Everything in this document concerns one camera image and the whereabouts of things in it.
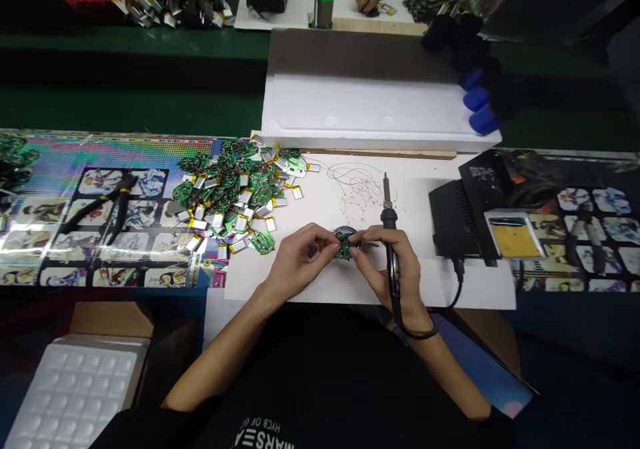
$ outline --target black t-shirt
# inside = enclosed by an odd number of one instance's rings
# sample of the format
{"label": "black t-shirt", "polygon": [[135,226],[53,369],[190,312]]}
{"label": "black t-shirt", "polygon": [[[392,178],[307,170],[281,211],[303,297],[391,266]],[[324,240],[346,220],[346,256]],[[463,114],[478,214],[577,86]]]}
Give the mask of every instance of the black t-shirt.
{"label": "black t-shirt", "polygon": [[472,422],[416,354],[339,306],[287,304],[224,396],[193,412],[120,412],[92,449],[515,447],[495,408]]}

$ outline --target person's right hand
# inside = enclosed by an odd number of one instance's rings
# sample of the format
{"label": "person's right hand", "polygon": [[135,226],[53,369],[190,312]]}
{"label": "person's right hand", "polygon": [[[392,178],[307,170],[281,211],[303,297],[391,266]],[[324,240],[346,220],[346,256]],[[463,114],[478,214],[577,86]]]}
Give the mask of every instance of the person's right hand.
{"label": "person's right hand", "polygon": [[[433,323],[420,297],[420,262],[413,252],[407,234],[403,230],[384,229],[377,225],[356,232],[349,237],[349,240],[364,243],[381,241],[393,244],[400,266],[400,303],[404,325],[412,331],[431,330]],[[352,247],[351,255],[380,303],[392,311],[387,270],[377,270],[373,267],[367,255],[358,248]]]}

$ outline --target wooden strip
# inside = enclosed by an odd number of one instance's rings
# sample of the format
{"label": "wooden strip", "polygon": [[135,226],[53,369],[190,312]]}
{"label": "wooden strip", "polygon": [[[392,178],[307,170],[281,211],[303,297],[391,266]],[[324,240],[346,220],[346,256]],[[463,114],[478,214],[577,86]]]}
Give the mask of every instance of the wooden strip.
{"label": "wooden strip", "polygon": [[391,151],[387,149],[300,149],[303,153],[344,156],[401,157],[413,159],[445,159],[458,155],[455,151]]}
{"label": "wooden strip", "polygon": [[352,33],[381,33],[405,36],[422,36],[427,30],[424,23],[394,23],[375,19],[333,18],[334,31]]}

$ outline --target power cord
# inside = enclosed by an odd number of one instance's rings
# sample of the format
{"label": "power cord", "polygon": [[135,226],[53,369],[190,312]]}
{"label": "power cord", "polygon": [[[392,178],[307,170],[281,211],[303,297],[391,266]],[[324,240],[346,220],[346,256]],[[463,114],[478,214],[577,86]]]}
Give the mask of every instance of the power cord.
{"label": "power cord", "polygon": [[451,301],[451,304],[449,304],[449,306],[444,308],[429,309],[429,312],[432,312],[433,314],[440,314],[441,312],[453,309],[458,303],[458,299],[460,299],[460,294],[462,293],[462,284],[465,281],[465,259],[462,256],[455,256],[451,258],[451,261],[453,262],[453,271],[458,278],[458,289],[455,291],[455,296],[453,297],[453,301]]}

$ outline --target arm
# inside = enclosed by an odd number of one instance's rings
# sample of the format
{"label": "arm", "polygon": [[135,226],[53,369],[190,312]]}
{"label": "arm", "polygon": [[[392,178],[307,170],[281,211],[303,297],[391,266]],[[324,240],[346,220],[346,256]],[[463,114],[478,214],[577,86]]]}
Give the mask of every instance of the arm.
{"label": "arm", "polygon": [[[192,411],[202,401],[224,394],[242,369],[269,317],[302,292],[331,262],[339,247],[332,232],[313,223],[285,237],[267,279],[178,379],[162,407]],[[310,260],[318,251],[318,256]]]}
{"label": "arm", "polygon": [[[400,265],[401,306],[405,327],[416,333],[433,329],[433,321],[420,298],[420,263],[404,231],[372,226],[349,239],[353,242],[364,240],[393,244]],[[361,250],[351,248],[351,254],[380,302],[391,310],[386,271],[376,270]],[[425,363],[433,378],[469,419],[488,419],[491,413],[489,401],[454,359],[439,334],[427,340],[410,339],[409,345]]]}

